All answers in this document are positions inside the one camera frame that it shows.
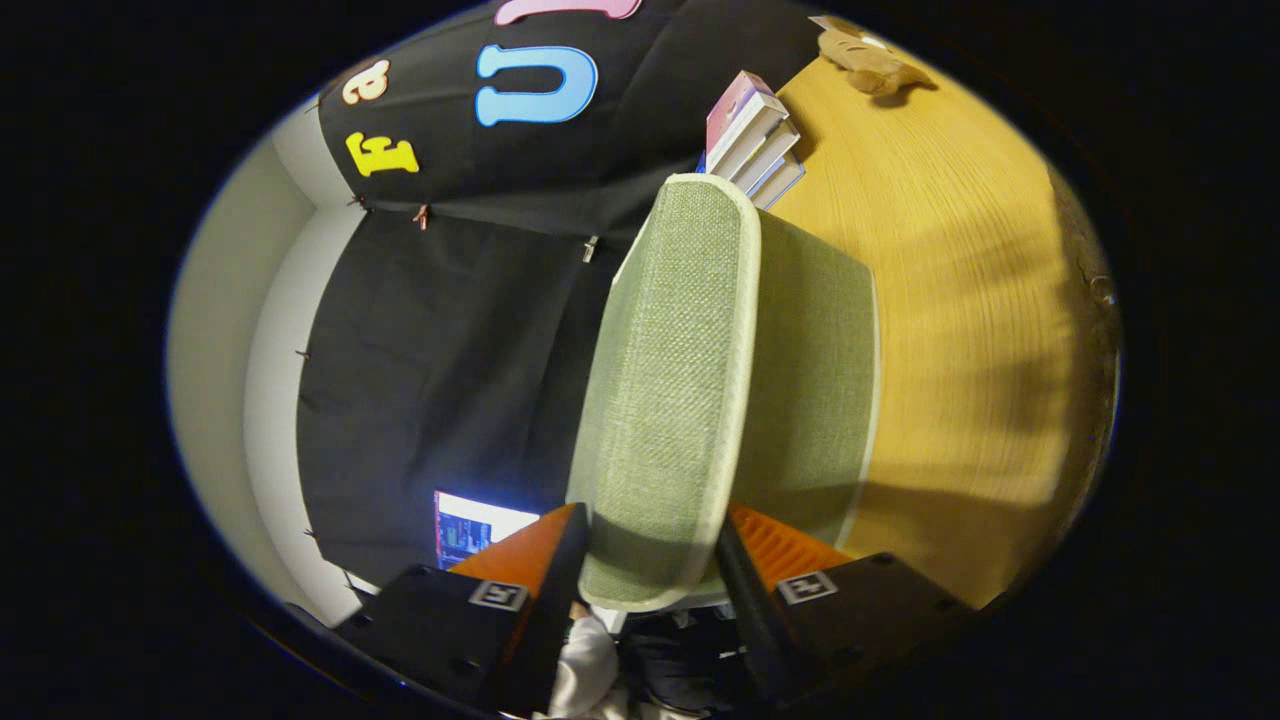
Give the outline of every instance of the stack of books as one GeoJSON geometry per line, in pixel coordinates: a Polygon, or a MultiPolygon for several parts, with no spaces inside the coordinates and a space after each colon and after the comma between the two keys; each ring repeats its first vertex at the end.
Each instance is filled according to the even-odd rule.
{"type": "Polygon", "coordinates": [[[707,115],[707,150],[698,172],[728,179],[768,210],[801,177],[791,147],[800,133],[759,76],[741,72],[707,115]]]}

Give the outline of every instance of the white sleeve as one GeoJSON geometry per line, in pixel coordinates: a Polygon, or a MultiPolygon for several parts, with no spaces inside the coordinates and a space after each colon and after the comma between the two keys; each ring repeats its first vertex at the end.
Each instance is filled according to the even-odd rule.
{"type": "Polygon", "coordinates": [[[591,616],[575,620],[568,642],[561,650],[547,715],[576,717],[588,714],[609,692],[617,676],[618,652],[604,625],[591,616]]]}

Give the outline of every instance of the white wall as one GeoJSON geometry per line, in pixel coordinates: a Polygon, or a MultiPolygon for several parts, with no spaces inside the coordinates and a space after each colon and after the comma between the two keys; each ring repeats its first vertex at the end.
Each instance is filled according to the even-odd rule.
{"type": "Polygon", "coordinates": [[[170,309],[166,368],[178,446],[214,525],[268,591],[333,625],[358,602],[303,534],[294,350],[364,213],[347,205],[314,104],[260,142],[210,206],[170,309]]]}
{"type": "Polygon", "coordinates": [[[270,142],[210,206],[174,291],[166,338],[174,434],[196,495],[232,552],[271,593],[306,607],[250,488],[243,401],[250,341],[276,268],[315,206],[270,142]]]}

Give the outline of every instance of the wooden desk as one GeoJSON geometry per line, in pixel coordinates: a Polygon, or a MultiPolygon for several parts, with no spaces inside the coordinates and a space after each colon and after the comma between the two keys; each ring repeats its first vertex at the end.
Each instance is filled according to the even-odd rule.
{"type": "Polygon", "coordinates": [[[772,213],[876,274],[879,420],[842,550],[892,551],[982,606],[1053,548],[1105,436],[1082,391],[1088,223],[1062,219],[1069,191],[1025,138],[914,61],[936,90],[873,100],[818,58],[778,92],[808,174],[772,213]]]}

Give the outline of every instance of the monitor screen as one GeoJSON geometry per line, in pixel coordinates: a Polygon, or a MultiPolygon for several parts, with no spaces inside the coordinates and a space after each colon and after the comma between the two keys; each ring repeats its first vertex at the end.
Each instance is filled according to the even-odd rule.
{"type": "Polygon", "coordinates": [[[435,491],[435,561],[448,570],[538,519],[521,512],[435,491]]]}

